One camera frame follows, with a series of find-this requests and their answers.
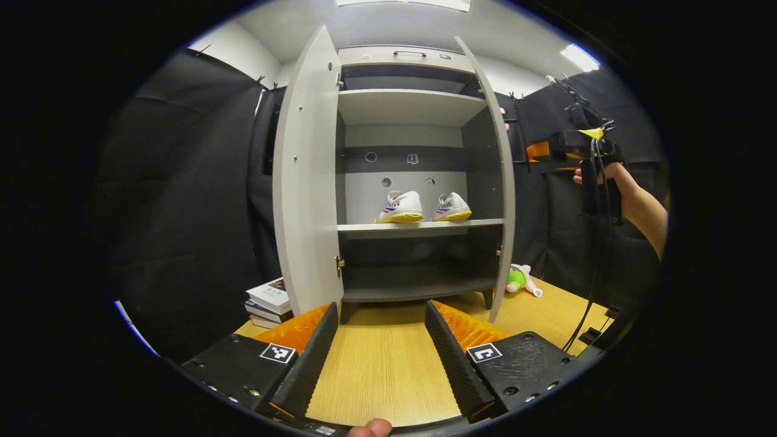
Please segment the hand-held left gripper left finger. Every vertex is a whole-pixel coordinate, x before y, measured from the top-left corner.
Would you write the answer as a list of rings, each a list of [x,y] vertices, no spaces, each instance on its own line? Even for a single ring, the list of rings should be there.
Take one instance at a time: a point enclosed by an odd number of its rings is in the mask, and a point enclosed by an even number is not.
[[[338,305],[330,302],[254,337],[231,334],[181,370],[245,410],[303,421],[338,327]]]

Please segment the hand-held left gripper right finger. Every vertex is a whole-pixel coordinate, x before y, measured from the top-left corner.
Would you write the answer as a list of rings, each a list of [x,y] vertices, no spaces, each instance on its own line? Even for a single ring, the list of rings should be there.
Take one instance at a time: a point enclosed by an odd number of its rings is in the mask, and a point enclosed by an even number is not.
[[[461,414],[470,423],[518,410],[571,378],[575,359],[533,331],[506,335],[427,301],[424,325]]]

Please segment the white shoe cabinet door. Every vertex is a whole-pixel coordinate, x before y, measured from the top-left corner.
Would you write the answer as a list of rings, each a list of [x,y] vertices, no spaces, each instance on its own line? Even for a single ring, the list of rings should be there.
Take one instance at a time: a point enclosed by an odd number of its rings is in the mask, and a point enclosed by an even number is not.
[[[297,59],[274,144],[274,229],[291,309],[301,315],[342,299],[336,126],[341,62],[326,27]]]
[[[477,78],[478,90],[486,103],[484,110],[486,126],[484,135],[475,140],[473,160],[477,164],[477,168],[475,169],[475,181],[468,183],[468,188],[472,190],[472,193],[468,194],[467,201],[475,213],[483,212],[502,220],[502,235],[495,249],[499,265],[488,318],[489,323],[495,324],[507,293],[507,280],[512,263],[517,223],[514,162],[505,128],[505,119],[503,119],[493,86],[489,82],[482,64],[464,42],[463,37],[456,36],[455,41],[463,51],[464,56],[469,59]]]

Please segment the white canvas shoe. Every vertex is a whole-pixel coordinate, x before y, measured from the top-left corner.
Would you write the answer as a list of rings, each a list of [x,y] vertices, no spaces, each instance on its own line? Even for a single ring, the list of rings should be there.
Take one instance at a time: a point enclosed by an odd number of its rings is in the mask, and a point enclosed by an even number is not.
[[[390,191],[376,224],[420,222],[424,218],[420,196],[416,191]]]
[[[441,194],[438,205],[431,217],[433,222],[460,222],[472,215],[469,205],[456,192]]]

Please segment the white grey shoe cabinet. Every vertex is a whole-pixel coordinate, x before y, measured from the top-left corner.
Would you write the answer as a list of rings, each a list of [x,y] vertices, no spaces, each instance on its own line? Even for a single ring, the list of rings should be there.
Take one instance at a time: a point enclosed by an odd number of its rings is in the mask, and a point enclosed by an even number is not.
[[[436,67],[342,66],[336,126],[341,322],[364,302],[404,302],[480,291],[489,311],[502,220],[475,213],[475,141],[486,103],[475,74]],[[390,191],[416,191],[420,222],[376,224]],[[441,194],[472,215],[433,222]]]

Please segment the white cabinet drawer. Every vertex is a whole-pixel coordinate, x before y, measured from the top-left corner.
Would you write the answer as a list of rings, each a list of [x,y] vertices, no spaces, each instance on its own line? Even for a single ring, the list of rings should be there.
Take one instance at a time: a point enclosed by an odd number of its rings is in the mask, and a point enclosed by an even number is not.
[[[338,50],[342,66],[414,66],[436,67],[447,71],[475,74],[466,55],[448,50],[418,46],[371,45],[342,47]]]

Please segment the dark cover book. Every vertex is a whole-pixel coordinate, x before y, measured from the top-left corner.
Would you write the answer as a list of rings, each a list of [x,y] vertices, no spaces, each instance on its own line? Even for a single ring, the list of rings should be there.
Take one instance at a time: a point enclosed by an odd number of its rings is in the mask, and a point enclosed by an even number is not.
[[[247,310],[250,315],[258,316],[259,318],[272,321],[276,324],[291,320],[294,317],[294,314],[291,312],[291,310],[286,311],[285,313],[275,313],[274,311],[266,309],[250,300],[244,301],[243,305],[245,310]]]

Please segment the white cover book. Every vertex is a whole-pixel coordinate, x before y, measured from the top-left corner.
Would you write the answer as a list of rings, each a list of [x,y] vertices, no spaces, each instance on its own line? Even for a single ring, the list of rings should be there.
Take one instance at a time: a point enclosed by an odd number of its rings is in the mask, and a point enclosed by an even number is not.
[[[277,314],[291,311],[291,302],[283,277],[245,291],[250,301]]]

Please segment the green pink plush toy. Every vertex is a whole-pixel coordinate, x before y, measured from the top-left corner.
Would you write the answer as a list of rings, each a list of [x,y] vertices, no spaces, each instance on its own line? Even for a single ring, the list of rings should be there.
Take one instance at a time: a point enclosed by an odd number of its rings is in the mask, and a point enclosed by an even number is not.
[[[531,271],[530,265],[510,265],[506,291],[508,293],[527,291],[535,297],[543,296],[543,291],[532,279]]]

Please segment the black backdrop cloth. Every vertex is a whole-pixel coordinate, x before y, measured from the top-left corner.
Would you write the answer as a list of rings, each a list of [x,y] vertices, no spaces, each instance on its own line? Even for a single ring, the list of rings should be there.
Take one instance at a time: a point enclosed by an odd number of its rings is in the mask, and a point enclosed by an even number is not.
[[[90,204],[106,283],[170,359],[224,336],[245,291],[282,277],[273,161],[286,89],[183,48],[106,137]],[[527,210],[516,200],[512,259],[528,239]]]

